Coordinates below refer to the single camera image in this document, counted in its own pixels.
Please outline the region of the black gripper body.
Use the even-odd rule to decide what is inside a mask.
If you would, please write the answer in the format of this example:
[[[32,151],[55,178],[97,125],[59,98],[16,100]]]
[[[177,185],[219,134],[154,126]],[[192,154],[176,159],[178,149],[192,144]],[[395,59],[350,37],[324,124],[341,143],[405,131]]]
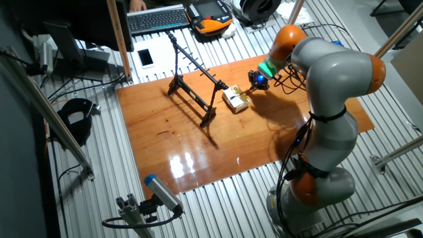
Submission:
[[[255,79],[255,87],[260,86],[260,85],[264,85],[265,87],[268,87],[268,79],[261,74],[261,72],[259,71],[250,71],[250,78]]]

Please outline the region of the person hand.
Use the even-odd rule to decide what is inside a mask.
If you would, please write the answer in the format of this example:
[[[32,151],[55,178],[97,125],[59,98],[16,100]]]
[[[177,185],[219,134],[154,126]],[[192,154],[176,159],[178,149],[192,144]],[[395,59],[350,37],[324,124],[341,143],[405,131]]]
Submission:
[[[130,12],[138,12],[147,10],[147,5],[144,0],[130,0]]]

